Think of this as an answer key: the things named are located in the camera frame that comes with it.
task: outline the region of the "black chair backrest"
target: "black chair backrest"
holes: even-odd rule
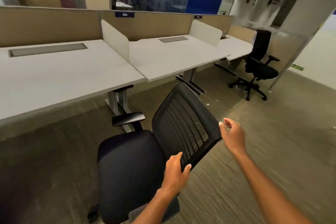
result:
[[[181,169],[192,168],[221,140],[218,121],[184,83],[177,84],[152,120],[152,129],[166,158],[183,152]]]
[[[270,31],[257,29],[257,35],[249,57],[261,60],[265,56],[268,44],[270,43],[271,34]]]

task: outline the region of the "hand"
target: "hand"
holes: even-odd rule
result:
[[[161,185],[161,190],[167,192],[171,198],[175,197],[187,184],[191,164],[187,165],[181,173],[182,152],[170,156],[166,163],[165,176]]]
[[[222,138],[233,156],[237,157],[239,154],[247,154],[245,147],[245,132],[240,125],[231,119],[224,118],[224,123],[219,123]]]

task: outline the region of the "office chair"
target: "office chair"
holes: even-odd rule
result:
[[[239,77],[235,82],[229,84],[230,88],[233,88],[234,85],[242,85],[246,86],[247,97],[246,100],[250,101],[250,93],[251,89],[254,89],[259,94],[263,96],[263,100],[267,100],[266,94],[264,94],[261,90],[259,90],[259,85],[253,83],[254,80],[267,80],[275,78],[279,75],[279,72],[274,68],[268,66],[268,64],[275,60],[280,61],[278,58],[268,55],[268,60],[266,63],[262,63],[261,59],[265,56],[268,44],[270,43],[271,32],[267,30],[257,29],[256,39],[253,45],[252,52],[249,54],[247,59],[245,60],[245,72],[253,73],[253,79],[249,82]]]
[[[192,169],[221,140],[218,121],[184,83],[177,84],[143,130],[141,112],[112,119],[113,126],[132,124],[135,131],[110,137],[98,149],[100,202],[88,215],[97,213],[106,224],[128,219],[134,209],[147,204],[161,187],[166,161],[180,151],[181,171]]]

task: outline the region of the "green floor sign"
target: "green floor sign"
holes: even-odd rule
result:
[[[300,66],[295,65],[295,64],[292,64],[292,67],[294,67],[294,68],[296,68],[296,69],[299,69],[299,70],[301,70],[301,71],[304,69],[303,67],[300,67]]]

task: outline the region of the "gray carpet floor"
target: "gray carpet floor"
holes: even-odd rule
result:
[[[267,101],[252,92],[247,102],[243,91],[227,87],[233,80],[217,67],[195,77],[206,90],[203,103],[218,120],[242,125],[249,154],[282,191],[314,222],[336,223],[336,91],[288,71]],[[146,116],[144,128],[177,82],[130,96],[131,110]],[[103,99],[0,127],[0,223],[87,223],[98,202],[98,145],[123,132],[112,127]],[[169,224],[264,223],[223,142],[199,162],[178,198],[181,212]]]

